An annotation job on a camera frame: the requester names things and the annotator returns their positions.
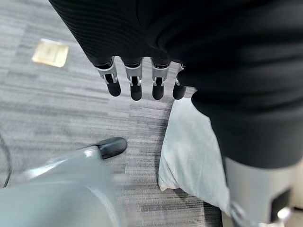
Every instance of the black cable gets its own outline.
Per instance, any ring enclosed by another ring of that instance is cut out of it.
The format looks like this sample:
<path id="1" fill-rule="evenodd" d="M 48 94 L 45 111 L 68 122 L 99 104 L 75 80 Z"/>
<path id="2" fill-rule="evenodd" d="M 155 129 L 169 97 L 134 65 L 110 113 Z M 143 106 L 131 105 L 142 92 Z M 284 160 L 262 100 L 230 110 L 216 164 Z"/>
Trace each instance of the black cable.
<path id="1" fill-rule="evenodd" d="M 12 163 L 11 163 L 11 155 L 10 155 L 9 147 L 5 143 L 5 140 L 3 139 L 1 133 L 0 133 L 0 148 L 2 148 L 2 150 L 5 154 L 7 163 L 8 163 L 8 175 L 7 175 L 4 185 L 3 185 L 3 188 L 5 188 L 9 183 L 9 179 L 10 179 L 13 168 L 12 168 Z"/>

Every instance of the white cloth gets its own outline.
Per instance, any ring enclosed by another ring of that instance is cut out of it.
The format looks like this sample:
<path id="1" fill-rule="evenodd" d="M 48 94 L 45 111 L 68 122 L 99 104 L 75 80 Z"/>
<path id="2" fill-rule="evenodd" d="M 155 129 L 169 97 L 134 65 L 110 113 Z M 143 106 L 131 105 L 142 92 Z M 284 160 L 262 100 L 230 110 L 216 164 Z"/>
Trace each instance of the white cloth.
<path id="1" fill-rule="evenodd" d="M 209 118 L 189 98 L 174 102 L 162 145 L 159 187 L 181 188 L 229 214 L 229 191 Z"/>

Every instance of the robotic finger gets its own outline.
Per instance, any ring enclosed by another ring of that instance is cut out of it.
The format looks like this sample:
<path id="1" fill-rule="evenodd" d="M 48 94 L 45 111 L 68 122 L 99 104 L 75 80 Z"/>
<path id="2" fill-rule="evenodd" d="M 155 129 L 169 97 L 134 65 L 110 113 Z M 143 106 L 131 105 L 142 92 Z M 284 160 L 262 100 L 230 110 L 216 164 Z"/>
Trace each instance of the robotic finger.
<path id="1" fill-rule="evenodd" d="M 131 97 L 134 101 L 142 98 L 142 59 L 121 58 L 125 65 L 127 78 L 131 88 Z"/>
<path id="2" fill-rule="evenodd" d="M 96 66 L 100 76 L 106 82 L 108 91 L 112 96 L 119 96 L 121 88 L 117 77 L 117 69 L 114 62 L 115 57 L 107 59 L 103 64 Z"/>
<path id="3" fill-rule="evenodd" d="M 169 71 L 170 60 L 151 58 L 152 66 L 152 96 L 160 100 L 164 94 L 164 83 Z"/>
<path id="4" fill-rule="evenodd" d="M 184 69 L 184 66 L 182 64 L 179 65 L 178 73 Z M 178 80 L 178 75 L 176 76 L 176 82 L 174 86 L 174 90 L 172 92 L 173 97 L 176 100 L 179 100 L 184 97 L 184 94 L 186 92 L 186 86 L 180 84 Z"/>

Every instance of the tan paper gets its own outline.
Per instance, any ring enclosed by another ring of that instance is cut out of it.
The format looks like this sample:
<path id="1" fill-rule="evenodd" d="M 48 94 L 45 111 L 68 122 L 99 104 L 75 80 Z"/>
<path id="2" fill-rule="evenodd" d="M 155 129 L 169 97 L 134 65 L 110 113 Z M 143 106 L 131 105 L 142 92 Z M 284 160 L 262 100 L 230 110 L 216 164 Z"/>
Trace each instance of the tan paper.
<path id="1" fill-rule="evenodd" d="M 68 46 L 52 40 L 41 39 L 32 60 L 37 63 L 63 67 L 66 62 Z"/>

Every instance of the black sleeve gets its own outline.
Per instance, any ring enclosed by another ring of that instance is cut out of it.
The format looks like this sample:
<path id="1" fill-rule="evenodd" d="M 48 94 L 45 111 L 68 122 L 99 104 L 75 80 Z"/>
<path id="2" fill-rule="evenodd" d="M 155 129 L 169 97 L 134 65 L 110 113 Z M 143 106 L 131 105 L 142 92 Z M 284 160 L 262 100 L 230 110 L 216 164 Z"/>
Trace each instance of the black sleeve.
<path id="1" fill-rule="evenodd" d="M 278 168 L 303 155 L 303 3 L 139 0 L 149 45 L 185 64 L 181 84 L 210 117 L 221 153 Z"/>

